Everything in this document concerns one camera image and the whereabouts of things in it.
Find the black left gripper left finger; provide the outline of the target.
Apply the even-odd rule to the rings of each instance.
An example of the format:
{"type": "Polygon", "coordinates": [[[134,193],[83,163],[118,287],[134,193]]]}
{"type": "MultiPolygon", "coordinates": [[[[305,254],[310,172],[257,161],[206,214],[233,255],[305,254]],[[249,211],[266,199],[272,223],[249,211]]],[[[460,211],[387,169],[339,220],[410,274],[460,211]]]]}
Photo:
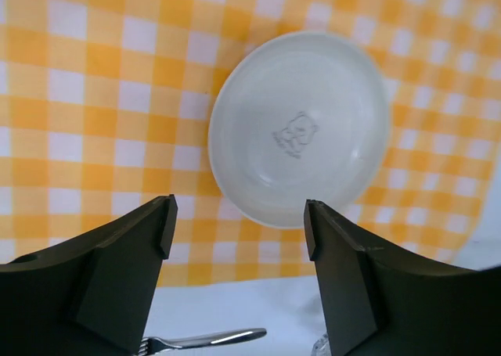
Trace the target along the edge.
{"type": "Polygon", "coordinates": [[[2,354],[137,354],[177,212],[173,196],[159,196],[3,264],[2,354]]]}

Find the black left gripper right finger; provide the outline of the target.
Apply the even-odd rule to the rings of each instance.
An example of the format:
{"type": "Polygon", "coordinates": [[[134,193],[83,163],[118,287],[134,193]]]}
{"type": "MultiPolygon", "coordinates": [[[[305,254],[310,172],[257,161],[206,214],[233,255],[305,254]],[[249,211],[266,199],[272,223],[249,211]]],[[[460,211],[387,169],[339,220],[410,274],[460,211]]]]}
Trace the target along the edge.
{"type": "Polygon", "coordinates": [[[499,268],[423,257],[317,200],[304,224],[331,354],[499,354],[499,268]]]}

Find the clear plastic cup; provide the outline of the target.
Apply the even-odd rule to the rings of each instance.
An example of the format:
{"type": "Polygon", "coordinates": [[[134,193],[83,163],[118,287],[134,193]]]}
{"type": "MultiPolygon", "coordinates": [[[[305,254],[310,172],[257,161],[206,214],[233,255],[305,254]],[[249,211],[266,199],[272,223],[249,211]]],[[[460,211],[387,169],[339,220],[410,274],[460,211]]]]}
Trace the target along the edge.
{"type": "Polygon", "coordinates": [[[330,342],[327,333],[324,333],[313,345],[311,356],[331,356],[330,342]]]}

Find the silver fork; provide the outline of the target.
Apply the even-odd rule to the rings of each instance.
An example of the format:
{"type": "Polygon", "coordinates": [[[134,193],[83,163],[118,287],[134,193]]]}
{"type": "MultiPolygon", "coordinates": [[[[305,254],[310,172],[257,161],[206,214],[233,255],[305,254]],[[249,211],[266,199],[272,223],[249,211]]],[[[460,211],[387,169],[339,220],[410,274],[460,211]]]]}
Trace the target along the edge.
{"type": "Polygon", "coordinates": [[[264,328],[251,328],[192,336],[175,340],[149,336],[142,339],[136,355],[156,355],[162,351],[179,351],[232,345],[257,340],[266,335],[267,330],[264,328]]]}

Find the cream round plate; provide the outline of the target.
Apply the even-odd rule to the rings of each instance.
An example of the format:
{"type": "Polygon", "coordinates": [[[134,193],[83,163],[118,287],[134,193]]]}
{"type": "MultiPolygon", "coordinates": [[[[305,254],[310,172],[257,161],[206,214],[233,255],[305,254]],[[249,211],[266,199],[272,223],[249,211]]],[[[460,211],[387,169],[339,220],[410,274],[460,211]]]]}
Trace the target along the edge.
{"type": "Polygon", "coordinates": [[[211,171],[244,217],[300,228],[307,200],[340,210],[366,191],[391,119],[383,76],[365,51],[335,33],[283,34],[250,52],[218,93],[211,171]]]}

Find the yellow white checkered cloth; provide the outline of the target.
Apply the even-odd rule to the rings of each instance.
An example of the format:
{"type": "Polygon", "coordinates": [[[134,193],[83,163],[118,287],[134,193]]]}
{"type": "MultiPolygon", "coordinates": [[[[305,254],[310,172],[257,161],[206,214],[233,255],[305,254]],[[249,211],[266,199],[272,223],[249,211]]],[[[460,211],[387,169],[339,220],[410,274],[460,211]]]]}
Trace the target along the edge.
{"type": "Polygon", "coordinates": [[[2,261],[172,193],[162,286],[311,274],[303,232],[243,218],[207,157],[230,71],[304,29],[365,49],[393,108],[383,167],[347,217],[451,261],[500,146],[500,0],[1,0],[2,261]]]}

